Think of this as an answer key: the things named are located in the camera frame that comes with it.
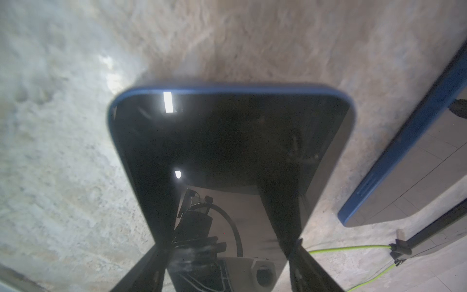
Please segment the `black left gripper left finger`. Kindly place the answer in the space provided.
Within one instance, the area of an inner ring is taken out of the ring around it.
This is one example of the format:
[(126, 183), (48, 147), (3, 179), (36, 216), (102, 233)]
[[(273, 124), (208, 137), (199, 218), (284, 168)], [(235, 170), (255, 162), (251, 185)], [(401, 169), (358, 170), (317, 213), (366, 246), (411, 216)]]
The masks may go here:
[(167, 249), (153, 246), (111, 292), (161, 292), (168, 260)]

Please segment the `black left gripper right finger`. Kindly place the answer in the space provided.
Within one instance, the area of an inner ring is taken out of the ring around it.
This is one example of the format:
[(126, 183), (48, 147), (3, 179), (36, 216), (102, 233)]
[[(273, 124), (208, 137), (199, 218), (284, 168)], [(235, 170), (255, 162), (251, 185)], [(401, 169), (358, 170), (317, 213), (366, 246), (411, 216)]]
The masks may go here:
[(312, 258), (300, 238), (289, 254), (293, 292), (344, 292), (338, 283)]

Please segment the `blue-edged smartphone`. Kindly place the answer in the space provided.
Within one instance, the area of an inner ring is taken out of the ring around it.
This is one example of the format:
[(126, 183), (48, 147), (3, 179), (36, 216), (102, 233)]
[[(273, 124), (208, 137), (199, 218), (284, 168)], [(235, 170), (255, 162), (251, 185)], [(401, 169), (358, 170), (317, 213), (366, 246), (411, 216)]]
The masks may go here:
[(467, 43), (464, 42), (339, 210), (338, 219), (343, 226), (350, 226), (352, 216), (466, 86)]
[(109, 105), (109, 133), (158, 249), (162, 292), (270, 292), (355, 120), (318, 85), (145, 86)]

